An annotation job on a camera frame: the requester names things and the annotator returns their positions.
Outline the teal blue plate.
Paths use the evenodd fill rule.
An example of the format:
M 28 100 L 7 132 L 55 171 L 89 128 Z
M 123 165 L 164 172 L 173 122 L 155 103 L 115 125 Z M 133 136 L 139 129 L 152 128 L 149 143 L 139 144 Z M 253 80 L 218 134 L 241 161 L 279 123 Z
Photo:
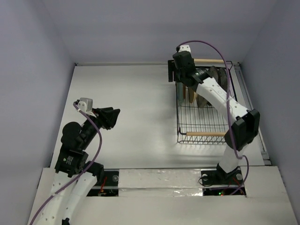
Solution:
M 185 102 L 185 85 L 181 82 L 176 82 L 176 93 L 178 104 L 182 105 Z

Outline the beige bird pattern plate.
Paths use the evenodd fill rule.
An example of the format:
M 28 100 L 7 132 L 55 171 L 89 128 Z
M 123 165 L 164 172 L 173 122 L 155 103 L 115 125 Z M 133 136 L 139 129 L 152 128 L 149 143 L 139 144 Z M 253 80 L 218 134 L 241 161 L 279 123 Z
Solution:
M 188 88 L 188 93 L 189 93 L 189 102 L 192 104 L 197 99 L 198 94 L 195 91 L 193 91 L 191 88 Z

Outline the grey deer pattern plate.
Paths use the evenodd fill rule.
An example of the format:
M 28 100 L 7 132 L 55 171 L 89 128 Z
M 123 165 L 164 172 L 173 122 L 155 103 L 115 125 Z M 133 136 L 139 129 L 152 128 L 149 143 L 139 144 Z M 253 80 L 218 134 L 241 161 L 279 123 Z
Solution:
M 207 103 L 208 101 L 204 97 L 200 95 L 197 96 L 197 105 L 199 108 L 204 108 L 207 105 Z

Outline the brown rim cream plate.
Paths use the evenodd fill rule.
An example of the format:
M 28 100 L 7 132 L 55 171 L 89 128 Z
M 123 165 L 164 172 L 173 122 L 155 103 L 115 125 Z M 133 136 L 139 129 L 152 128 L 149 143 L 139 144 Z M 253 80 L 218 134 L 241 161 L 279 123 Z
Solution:
M 218 69 L 215 66 L 211 66 L 209 68 L 209 73 L 216 80 L 216 82 L 219 84 L 219 72 L 218 72 Z

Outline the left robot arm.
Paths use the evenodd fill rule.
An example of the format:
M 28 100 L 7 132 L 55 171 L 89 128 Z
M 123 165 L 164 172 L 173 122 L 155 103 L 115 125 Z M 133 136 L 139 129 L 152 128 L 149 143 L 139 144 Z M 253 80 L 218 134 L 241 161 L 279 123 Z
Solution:
M 86 149 L 101 134 L 100 129 L 115 126 L 120 109 L 85 109 L 79 108 L 79 104 L 74 102 L 73 106 L 86 121 L 82 125 L 70 122 L 64 126 L 50 196 L 31 220 L 32 225 L 72 225 L 91 188 L 105 180 L 103 165 L 95 161 L 100 151 L 88 161 Z

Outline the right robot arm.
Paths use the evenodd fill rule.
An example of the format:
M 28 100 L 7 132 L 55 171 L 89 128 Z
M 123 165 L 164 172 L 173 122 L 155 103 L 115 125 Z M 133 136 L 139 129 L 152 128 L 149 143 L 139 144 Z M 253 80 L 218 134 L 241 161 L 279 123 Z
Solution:
M 239 104 L 222 89 L 210 71 L 197 69 L 191 53 L 177 52 L 173 56 L 176 80 L 206 99 L 226 118 L 229 129 L 225 134 L 226 148 L 217 164 L 216 179 L 226 184 L 243 157 L 244 147 L 258 135 L 260 113 Z

